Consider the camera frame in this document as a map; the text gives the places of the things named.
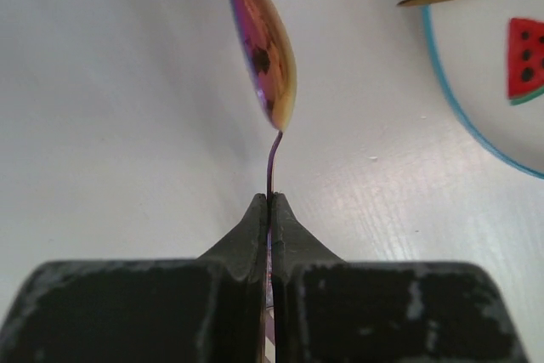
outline white plate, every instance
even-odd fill
[[[507,97],[512,18],[544,22],[542,0],[456,0],[423,8],[434,69],[462,124],[489,151],[544,178],[544,96]]]

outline iridescent spoon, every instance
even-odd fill
[[[274,193],[274,158],[291,119],[297,68],[289,37],[271,0],[230,0],[258,100],[278,132],[269,153],[266,197]]]

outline watermelon slice design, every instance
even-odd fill
[[[508,99],[519,105],[544,94],[544,22],[511,19],[508,35]]]

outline spoon handle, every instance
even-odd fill
[[[269,208],[272,202],[272,195],[274,194],[274,158],[278,146],[280,145],[281,138],[283,138],[283,132],[279,131],[278,136],[275,137],[275,141],[270,148],[269,165],[266,168],[266,202],[268,202]]]

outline white table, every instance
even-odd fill
[[[544,184],[457,123],[416,9],[274,0],[297,58],[277,190],[349,260],[461,260],[544,361]],[[194,257],[264,191],[274,132],[228,0],[0,0],[0,316],[41,262]]]

